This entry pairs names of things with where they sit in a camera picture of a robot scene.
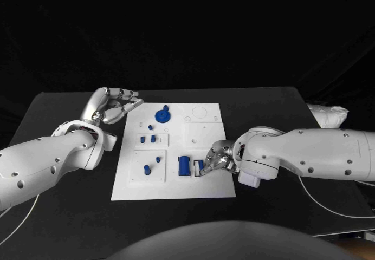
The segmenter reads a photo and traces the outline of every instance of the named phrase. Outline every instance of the white cloth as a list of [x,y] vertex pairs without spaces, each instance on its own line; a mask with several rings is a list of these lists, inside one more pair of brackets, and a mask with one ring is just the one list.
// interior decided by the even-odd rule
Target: white cloth
[[339,128],[347,117],[349,110],[343,107],[323,107],[307,104],[321,128]]

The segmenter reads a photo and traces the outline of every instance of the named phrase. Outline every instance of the metallic hand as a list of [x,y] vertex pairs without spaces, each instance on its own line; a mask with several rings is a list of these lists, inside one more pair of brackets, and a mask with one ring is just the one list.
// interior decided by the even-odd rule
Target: metallic hand
[[232,160],[232,145],[229,140],[220,140],[213,143],[204,158],[204,168],[199,171],[203,176],[216,169],[225,169],[230,173],[238,174],[239,169]]
[[121,88],[98,88],[93,92],[83,112],[80,120],[98,126],[101,122],[111,125],[125,114],[142,104],[138,99],[138,92]]

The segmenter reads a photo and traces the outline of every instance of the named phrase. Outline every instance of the robotic hand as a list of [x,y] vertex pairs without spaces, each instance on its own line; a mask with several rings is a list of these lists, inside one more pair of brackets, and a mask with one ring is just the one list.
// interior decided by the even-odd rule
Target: robotic hand
[[284,133],[255,127],[235,142],[213,143],[200,175],[226,169],[256,188],[261,179],[277,178],[279,167],[304,177],[375,181],[375,133],[336,128]]
[[137,96],[131,90],[98,88],[79,120],[60,124],[52,136],[0,150],[0,211],[52,188],[65,173],[96,167],[116,141],[99,123],[114,124],[142,104]]

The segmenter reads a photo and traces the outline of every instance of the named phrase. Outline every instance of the white platform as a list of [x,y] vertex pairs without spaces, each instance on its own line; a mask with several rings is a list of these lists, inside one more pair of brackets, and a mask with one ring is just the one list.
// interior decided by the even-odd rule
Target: white platform
[[[171,118],[158,123],[154,114],[164,105]],[[144,103],[127,115],[111,200],[235,197],[230,173],[216,170],[194,176],[193,161],[204,160],[213,142],[222,139],[219,104]],[[190,176],[179,176],[179,156],[190,157]],[[150,175],[144,174],[145,164]]]

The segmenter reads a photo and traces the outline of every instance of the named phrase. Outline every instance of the circular hole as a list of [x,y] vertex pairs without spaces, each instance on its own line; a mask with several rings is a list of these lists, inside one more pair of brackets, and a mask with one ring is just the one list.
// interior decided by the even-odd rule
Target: circular hole
[[21,189],[23,186],[24,186],[24,181],[20,180],[20,181],[17,182],[17,187]]

